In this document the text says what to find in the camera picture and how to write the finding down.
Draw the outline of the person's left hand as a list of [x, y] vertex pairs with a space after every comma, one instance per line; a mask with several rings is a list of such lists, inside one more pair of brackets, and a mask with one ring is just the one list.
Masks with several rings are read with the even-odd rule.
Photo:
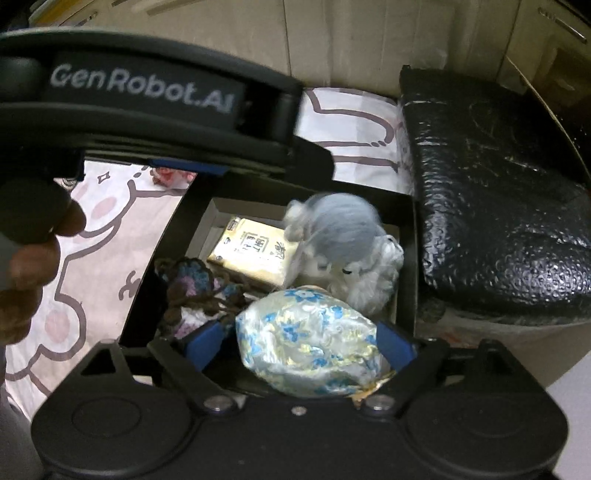
[[45, 242], [20, 247], [12, 256], [8, 269], [9, 288], [1, 291], [2, 345], [18, 343], [28, 335], [43, 288], [57, 275], [61, 255], [57, 238], [75, 236], [85, 224], [86, 217], [80, 205], [71, 200], [65, 215]]

